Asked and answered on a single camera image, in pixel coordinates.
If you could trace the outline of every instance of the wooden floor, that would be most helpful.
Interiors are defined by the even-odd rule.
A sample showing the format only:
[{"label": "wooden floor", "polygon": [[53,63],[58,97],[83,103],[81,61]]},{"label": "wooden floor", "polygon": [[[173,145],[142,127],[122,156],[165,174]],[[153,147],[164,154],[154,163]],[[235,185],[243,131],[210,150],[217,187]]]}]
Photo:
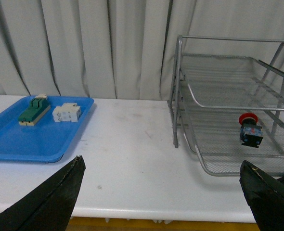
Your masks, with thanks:
[{"label": "wooden floor", "polygon": [[200,221],[172,221],[155,223],[152,220],[110,219],[104,218],[73,218],[69,221],[66,231],[259,231],[256,224],[223,223]]}]

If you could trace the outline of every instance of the metal frame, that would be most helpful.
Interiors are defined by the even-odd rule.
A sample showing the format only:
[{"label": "metal frame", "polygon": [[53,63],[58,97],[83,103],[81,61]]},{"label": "metal frame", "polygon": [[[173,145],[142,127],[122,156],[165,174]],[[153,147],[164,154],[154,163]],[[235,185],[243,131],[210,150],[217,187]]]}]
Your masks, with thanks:
[{"label": "metal frame", "polygon": [[[195,134],[194,131],[193,133],[191,133],[191,139],[193,140],[193,145],[194,147],[192,147],[190,145],[190,142],[188,140],[188,137],[186,135],[185,132],[185,127],[183,124],[183,119],[181,118],[181,112],[180,112],[180,80],[181,80],[181,75],[183,74],[185,76],[185,73],[183,72],[183,70],[181,69],[181,58],[183,55],[190,55],[190,54],[185,54],[182,53],[182,43],[183,43],[183,39],[208,39],[208,40],[227,40],[227,41],[251,41],[251,42],[272,42],[272,43],[280,43],[276,53],[274,54],[270,64],[266,64],[260,60],[255,60],[258,64],[262,65],[263,67],[266,68],[266,72],[262,78],[261,81],[265,80],[265,78],[267,77],[267,75],[269,74],[270,71],[275,72],[276,74],[280,75],[283,77],[283,81],[282,81],[282,85],[281,85],[281,91],[280,91],[280,95],[283,96],[284,95],[284,72],[281,72],[280,70],[272,67],[277,58],[279,57],[283,47],[284,47],[284,40],[275,40],[275,39],[248,39],[248,38],[220,38],[220,37],[198,37],[198,36],[182,36],[182,35],[178,35],[177,37],[177,43],[176,43],[176,48],[175,48],[175,57],[174,57],[174,65],[173,65],[173,75],[172,75],[172,82],[171,82],[171,91],[170,91],[170,96],[169,96],[169,100],[168,100],[168,106],[170,109],[170,113],[171,113],[171,118],[172,118],[172,126],[173,126],[173,144],[175,146],[175,148],[178,148],[179,144],[178,144],[178,137],[177,137],[177,128],[178,128],[178,119],[180,118],[180,124],[184,130],[184,136],[185,139],[187,141],[187,144],[189,146],[189,148],[191,149],[191,151],[193,151],[195,154],[197,154],[201,164],[202,164],[202,168],[204,169],[205,172],[207,172],[208,174],[212,175],[212,176],[237,176],[239,175],[239,173],[234,173],[234,172],[227,172],[227,173],[213,173],[211,171],[209,171],[205,165],[204,159],[202,157],[202,155],[200,154],[200,150],[198,148],[198,144],[195,140]],[[190,87],[190,84],[187,83],[188,89],[190,90],[192,99],[195,101],[195,103],[197,105],[199,105],[200,107],[207,107],[207,108],[220,108],[220,109],[246,109],[246,110],[262,110],[264,111],[269,117],[274,118],[274,123],[272,126],[271,131],[268,131],[269,133],[273,134],[276,133],[276,128],[277,125],[281,126],[281,123],[283,123],[282,121],[280,121],[281,123],[278,123],[279,120],[279,115],[280,115],[280,111],[284,111],[284,108],[280,108],[282,105],[282,103],[278,103],[276,108],[269,108],[269,107],[264,107],[262,104],[260,104],[261,107],[257,108],[257,107],[232,107],[232,106],[206,106],[206,105],[202,105],[200,104],[195,96],[194,96],[194,92],[193,89]]]}]

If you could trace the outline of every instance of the terminal block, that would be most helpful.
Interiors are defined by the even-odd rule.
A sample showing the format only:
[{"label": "terminal block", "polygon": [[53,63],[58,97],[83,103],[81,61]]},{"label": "terminal block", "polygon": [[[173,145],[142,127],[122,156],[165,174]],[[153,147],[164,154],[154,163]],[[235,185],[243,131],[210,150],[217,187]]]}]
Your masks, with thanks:
[{"label": "terminal block", "polygon": [[32,99],[29,107],[18,117],[22,126],[34,126],[51,108],[45,94],[40,94]]},{"label": "terminal block", "polygon": [[62,106],[57,106],[52,115],[55,122],[78,122],[81,116],[81,108],[77,103],[64,103]]}]

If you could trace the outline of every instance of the white table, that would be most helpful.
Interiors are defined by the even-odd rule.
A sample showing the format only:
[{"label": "white table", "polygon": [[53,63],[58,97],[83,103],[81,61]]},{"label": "white table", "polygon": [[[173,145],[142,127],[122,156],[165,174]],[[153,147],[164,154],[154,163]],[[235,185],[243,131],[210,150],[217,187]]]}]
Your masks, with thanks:
[{"label": "white table", "polygon": [[[0,112],[20,98],[0,95]],[[182,136],[174,148],[167,102],[95,99],[90,113],[59,162],[0,162],[0,212],[82,155],[86,171],[72,216],[255,222],[238,177],[205,173]]]}]

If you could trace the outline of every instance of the white electrical connector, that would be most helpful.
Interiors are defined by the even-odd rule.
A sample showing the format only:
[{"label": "white electrical connector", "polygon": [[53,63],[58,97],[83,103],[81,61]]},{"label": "white electrical connector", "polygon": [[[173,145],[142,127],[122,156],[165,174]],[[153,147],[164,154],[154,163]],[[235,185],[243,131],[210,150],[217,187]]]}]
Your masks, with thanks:
[{"label": "white electrical connector", "polygon": [[57,106],[54,109],[52,115],[55,122],[78,122],[81,116],[81,108],[77,106],[77,103],[63,103],[62,106]]}]

